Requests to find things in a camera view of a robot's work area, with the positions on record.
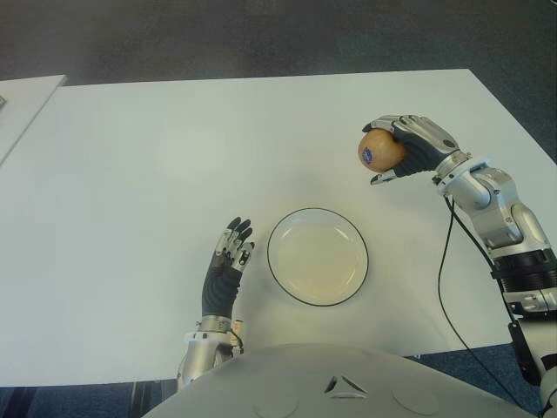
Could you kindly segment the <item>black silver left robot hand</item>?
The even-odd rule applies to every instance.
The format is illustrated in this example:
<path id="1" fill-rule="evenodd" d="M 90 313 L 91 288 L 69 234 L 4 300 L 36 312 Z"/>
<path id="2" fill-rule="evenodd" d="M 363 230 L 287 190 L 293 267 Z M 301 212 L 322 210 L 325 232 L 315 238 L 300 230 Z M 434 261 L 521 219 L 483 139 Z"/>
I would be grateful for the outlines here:
<path id="1" fill-rule="evenodd" d="M 237 217 L 224 229 L 211 256 L 202 291 L 202 315 L 230 319 L 255 243 L 252 222 Z"/>

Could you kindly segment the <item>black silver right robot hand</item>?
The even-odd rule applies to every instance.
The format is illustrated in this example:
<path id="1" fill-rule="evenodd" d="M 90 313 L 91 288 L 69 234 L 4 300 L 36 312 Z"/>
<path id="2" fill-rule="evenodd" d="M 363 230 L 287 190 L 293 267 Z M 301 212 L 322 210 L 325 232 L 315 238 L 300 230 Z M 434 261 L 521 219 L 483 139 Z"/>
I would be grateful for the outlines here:
<path id="1" fill-rule="evenodd" d="M 375 173 L 372 185 L 419 172 L 436 172 L 443 178 L 469 159 L 448 132 L 426 117 L 382 116 L 362 132 L 359 161 Z"/>

